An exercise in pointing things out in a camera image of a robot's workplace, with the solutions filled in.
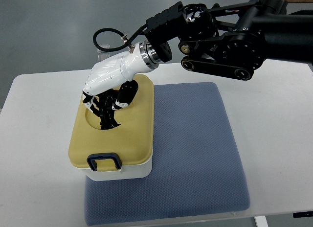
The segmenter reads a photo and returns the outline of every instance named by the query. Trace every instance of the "black cable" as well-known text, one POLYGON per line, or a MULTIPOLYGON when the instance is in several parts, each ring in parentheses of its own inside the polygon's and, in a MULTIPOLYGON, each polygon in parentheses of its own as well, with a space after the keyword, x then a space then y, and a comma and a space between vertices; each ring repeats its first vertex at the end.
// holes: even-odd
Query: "black cable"
POLYGON ((113 47, 113 48, 103 48, 101 47, 98 42, 97 42, 97 36, 103 32, 113 32, 116 33, 118 35, 120 35, 121 37, 124 36, 124 34, 122 32, 120 32, 119 30, 113 29, 113 28, 103 28, 100 30, 97 30, 95 32, 95 34, 93 35, 92 41, 93 44, 96 46, 97 49, 103 51, 103 52, 115 52, 115 51, 119 51, 122 50, 124 48, 126 48, 128 45, 131 44, 131 42, 138 36, 138 35, 142 35, 143 34, 143 30, 147 27, 147 24, 144 24, 142 27, 140 27, 128 40, 127 42, 120 46, 120 47, 113 47))

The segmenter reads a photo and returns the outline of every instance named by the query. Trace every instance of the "screw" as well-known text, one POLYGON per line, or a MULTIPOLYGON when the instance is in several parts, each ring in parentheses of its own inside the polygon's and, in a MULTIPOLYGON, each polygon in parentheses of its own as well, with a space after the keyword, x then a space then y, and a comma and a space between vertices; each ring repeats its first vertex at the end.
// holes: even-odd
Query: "screw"
POLYGON ((180 47, 180 50, 184 53, 184 54, 188 54, 190 53, 190 47, 188 45, 182 45, 180 47))

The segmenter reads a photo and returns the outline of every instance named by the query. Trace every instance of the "yellow lid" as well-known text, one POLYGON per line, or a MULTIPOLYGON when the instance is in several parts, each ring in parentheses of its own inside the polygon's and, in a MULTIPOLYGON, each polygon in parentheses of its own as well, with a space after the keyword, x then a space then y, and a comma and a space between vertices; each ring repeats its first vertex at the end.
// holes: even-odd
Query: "yellow lid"
MULTIPOLYGON (((89 168, 91 154, 116 153, 123 165, 146 162, 152 153, 154 123, 154 86, 145 75, 136 75, 138 92, 126 108, 115 111, 120 123, 116 128, 100 130, 100 118, 81 101, 69 145, 68 156, 77 168, 89 168)), ((98 171, 114 171, 111 159, 98 160, 98 171)))

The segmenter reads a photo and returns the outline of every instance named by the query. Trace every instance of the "gray cushion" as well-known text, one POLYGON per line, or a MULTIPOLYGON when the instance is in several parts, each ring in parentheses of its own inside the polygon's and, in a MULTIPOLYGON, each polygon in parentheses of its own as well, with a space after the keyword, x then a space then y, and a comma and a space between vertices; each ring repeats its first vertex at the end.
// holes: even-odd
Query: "gray cushion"
POLYGON ((86 177, 88 225, 246 210, 246 177, 214 83, 155 86, 152 172, 94 182, 86 177))

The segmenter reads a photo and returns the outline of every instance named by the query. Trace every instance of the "black handle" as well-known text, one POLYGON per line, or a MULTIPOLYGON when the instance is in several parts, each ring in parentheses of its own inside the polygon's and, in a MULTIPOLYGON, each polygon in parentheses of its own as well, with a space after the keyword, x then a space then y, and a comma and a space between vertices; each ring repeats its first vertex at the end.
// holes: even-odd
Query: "black handle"
POLYGON ((96 160, 112 159, 115 163, 117 170, 122 168, 122 162, 116 153, 102 153, 102 154, 92 154, 87 158, 87 163, 92 171, 97 171, 96 160))

